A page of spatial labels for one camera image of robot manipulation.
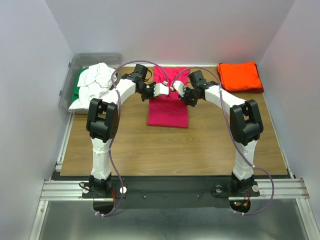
red cloth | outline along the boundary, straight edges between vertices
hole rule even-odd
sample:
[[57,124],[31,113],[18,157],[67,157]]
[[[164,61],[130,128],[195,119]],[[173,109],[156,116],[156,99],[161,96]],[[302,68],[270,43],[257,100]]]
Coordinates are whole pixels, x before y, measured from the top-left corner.
[[[168,86],[171,85],[174,78],[186,67],[164,67],[168,75]],[[166,79],[162,70],[155,66],[153,68],[153,80],[157,83],[163,83]],[[187,83],[189,70],[182,73],[177,80]],[[188,127],[188,107],[179,99],[177,92],[169,91],[168,96],[158,96],[149,100],[148,125],[174,128]]]
[[251,62],[241,64],[220,63],[217,66],[223,89],[229,93],[263,93],[258,67]]

white wall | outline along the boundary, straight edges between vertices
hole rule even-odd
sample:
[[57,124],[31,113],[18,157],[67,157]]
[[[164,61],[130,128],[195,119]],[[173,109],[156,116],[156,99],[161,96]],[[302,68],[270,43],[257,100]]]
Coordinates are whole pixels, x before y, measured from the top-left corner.
[[320,1],[296,0],[259,72],[289,166],[320,225]]
[[46,0],[72,52],[159,64],[259,62],[294,0]]
[[43,0],[0,4],[0,239],[28,239],[66,124],[71,51]]

cable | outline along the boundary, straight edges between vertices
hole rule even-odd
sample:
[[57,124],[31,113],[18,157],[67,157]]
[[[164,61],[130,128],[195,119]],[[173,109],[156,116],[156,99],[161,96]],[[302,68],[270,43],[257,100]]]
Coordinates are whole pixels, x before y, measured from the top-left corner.
[[246,200],[246,198],[247,198],[247,193],[249,193],[249,194],[250,194],[249,190],[245,193],[245,195],[244,195],[244,199],[243,199],[241,202],[244,202],[244,201]]
[[92,192],[92,189],[90,189],[90,188],[85,186],[85,182],[84,181],[79,182],[79,187],[84,189],[84,190],[87,190],[89,192]]
[[178,79],[178,77],[179,77],[182,73],[184,73],[185,71],[191,70],[191,69],[202,69],[202,70],[205,70],[205,71],[209,72],[212,76],[214,76],[214,77],[217,79],[217,81],[218,81],[218,83],[219,83],[220,103],[221,103],[221,108],[222,108],[223,117],[224,117],[226,127],[227,127],[227,129],[228,129],[229,135],[230,135],[230,137],[231,137],[231,140],[232,140],[232,143],[233,143],[235,149],[238,151],[238,153],[240,154],[240,156],[246,161],[246,163],[247,163],[250,167],[252,167],[252,168],[254,168],[254,169],[258,169],[258,170],[263,171],[263,172],[268,176],[268,178],[269,178],[270,181],[271,181],[271,185],[272,185],[271,197],[270,197],[270,200],[268,201],[268,203],[267,203],[264,207],[260,208],[260,209],[257,210],[257,211],[247,212],[247,213],[236,211],[236,213],[240,213],[240,214],[242,214],[242,215],[254,215],[254,214],[260,213],[260,212],[262,212],[263,210],[265,210],[265,209],[271,204],[271,202],[272,202],[273,199],[274,199],[274,195],[275,195],[275,184],[274,184],[274,181],[273,181],[271,175],[270,175],[265,169],[263,169],[263,168],[261,168],[261,167],[258,167],[258,166],[255,166],[255,165],[253,165],[251,162],[249,162],[248,159],[246,158],[246,156],[245,156],[245,155],[241,152],[241,150],[239,149],[239,147],[238,147],[238,145],[237,145],[237,143],[236,143],[236,141],[235,141],[235,139],[234,139],[234,136],[233,136],[232,133],[231,133],[230,125],[229,125],[229,122],[228,122],[228,116],[227,116],[227,113],[226,113],[226,109],[225,109],[225,105],[224,105],[224,101],[223,101],[223,96],[222,96],[222,91],[223,91],[222,83],[221,83],[219,77],[218,77],[216,74],[214,74],[212,71],[210,71],[209,69],[206,69],[206,68],[204,68],[204,67],[188,67],[188,68],[182,70],[182,71],[174,78],[174,80],[173,80],[172,83],[171,83],[171,87],[174,85],[175,81]]
[[250,201],[250,191],[248,191],[248,194],[249,194],[249,196],[248,196],[248,200],[245,202],[245,204],[248,204],[248,203],[249,203],[249,201]]
[[185,84],[183,84],[183,87],[186,87],[186,85],[190,84],[190,81],[187,81]]
[[143,80],[144,83],[148,82],[152,78],[152,71],[150,71],[149,68],[148,68],[148,72],[151,74],[151,76],[149,78]]
[[113,201],[113,207],[115,207],[116,204],[116,191],[115,189],[111,189],[111,193],[112,193],[112,201]]
[[[158,64],[156,64],[156,63],[154,63],[154,62],[152,62],[152,61],[147,61],[147,60],[134,60],[134,61],[128,61],[128,62],[126,62],[126,63],[118,66],[118,67],[113,71],[113,73],[111,74],[111,78],[110,78],[110,80],[111,80],[111,82],[112,82],[112,85],[113,85],[113,88],[114,88],[114,90],[115,90],[115,92],[116,92],[116,94],[117,94],[117,96],[118,96],[118,100],[117,100],[117,105],[118,105],[118,125],[119,125],[119,123],[120,123],[120,118],[121,118],[121,95],[120,95],[120,92],[119,92],[118,89],[117,89],[116,82],[114,81],[114,75],[115,75],[121,68],[123,68],[124,66],[126,66],[126,65],[128,65],[128,64],[133,64],[133,63],[148,63],[148,64],[152,64],[152,65],[155,65],[155,66],[159,67],[159,68],[162,70],[163,74],[165,75],[165,80],[168,81],[168,75],[167,75],[166,71],[165,71],[161,66],[159,66]],[[118,176],[118,178],[119,178],[119,180],[120,180],[121,189],[123,189],[123,187],[124,187],[124,181],[123,181],[123,179],[122,179],[122,177],[121,177],[121,175],[120,175],[120,173],[119,173],[119,171],[118,171],[118,169],[117,169],[117,167],[116,167],[116,165],[115,165],[115,163],[114,163],[114,160],[112,159],[112,154],[111,154],[111,147],[112,147],[112,145],[113,145],[113,143],[114,143],[114,141],[115,141],[115,138],[116,138],[116,137],[112,138],[111,143],[110,143],[109,157],[110,157],[110,162],[111,162],[111,164],[112,164],[112,166],[113,166],[113,168],[114,168],[114,170],[115,170],[115,172],[116,172],[116,174],[117,174],[117,176]],[[119,207],[121,206],[121,203],[122,203],[122,201],[123,201],[123,198],[124,198],[124,194],[121,193],[120,200],[119,200],[118,204],[117,204],[108,214],[101,214],[101,213],[99,213],[99,212],[97,212],[97,211],[95,211],[95,214],[96,214],[96,215],[99,215],[99,216],[101,216],[101,217],[111,217],[111,216],[113,216],[113,215],[116,213],[116,211],[119,209]]]

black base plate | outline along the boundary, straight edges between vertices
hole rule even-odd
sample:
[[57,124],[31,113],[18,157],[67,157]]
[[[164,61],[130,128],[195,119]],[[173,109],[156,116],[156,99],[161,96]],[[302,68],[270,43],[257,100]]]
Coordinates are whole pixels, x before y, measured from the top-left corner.
[[[126,187],[128,189],[127,184],[124,182],[123,183],[124,187]],[[88,182],[84,183],[84,187],[90,187]],[[121,192],[120,192],[120,188],[121,188],[121,183],[118,179],[118,181],[116,179],[111,179],[111,189],[115,190],[115,198],[119,199],[121,196]],[[111,191],[108,192],[107,194],[99,194],[93,191],[89,191],[88,193],[83,193],[82,192],[82,198],[83,199],[108,199],[111,198],[112,199],[112,193]]]
[[[252,190],[252,186],[248,189],[251,197],[259,197],[260,192],[255,192]],[[214,181],[214,187],[212,189],[212,195],[217,198],[232,198],[232,197],[245,197],[247,193],[234,193],[231,191],[231,181],[229,179],[219,179]]]
[[[278,179],[286,177],[286,175],[275,176]],[[59,178],[57,180],[83,181],[89,177],[59,176]],[[231,176],[122,176],[122,179],[127,192],[121,209],[230,208],[228,197],[245,197],[245,194],[232,194],[228,191],[228,187],[223,189],[223,194],[216,194],[215,186],[229,186]],[[116,190],[118,201],[121,196],[119,178],[112,176],[111,183]],[[250,191],[250,195],[256,197],[259,196],[259,192]],[[86,199],[112,198],[111,193],[105,197],[88,193],[82,196]]]

wooden table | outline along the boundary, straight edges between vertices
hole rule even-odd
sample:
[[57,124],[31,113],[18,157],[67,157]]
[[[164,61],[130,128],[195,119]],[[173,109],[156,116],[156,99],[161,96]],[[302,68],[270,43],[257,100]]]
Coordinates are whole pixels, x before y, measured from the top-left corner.
[[[126,67],[122,74],[131,73]],[[202,71],[207,81],[214,80]],[[237,93],[258,102],[264,131],[260,135],[254,164],[273,175],[287,174],[265,99],[261,93]],[[189,128],[148,126],[148,101],[140,94],[122,106],[119,129],[112,147],[113,160],[124,176],[230,175],[235,165],[233,146],[222,110],[199,100],[188,106]],[[75,115],[61,176],[88,176],[92,169],[92,143],[86,131],[87,115]]]

